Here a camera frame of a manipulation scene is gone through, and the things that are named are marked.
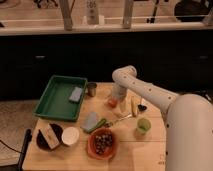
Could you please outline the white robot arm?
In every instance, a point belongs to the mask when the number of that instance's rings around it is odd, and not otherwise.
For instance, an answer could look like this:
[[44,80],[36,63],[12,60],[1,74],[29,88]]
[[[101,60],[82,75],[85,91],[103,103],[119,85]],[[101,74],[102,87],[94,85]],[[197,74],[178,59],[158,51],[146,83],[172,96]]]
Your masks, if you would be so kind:
[[131,90],[166,116],[165,171],[213,171],[213,105],[197,94],[174,93],[136,78],[134,66],[112,73],[112,95]]

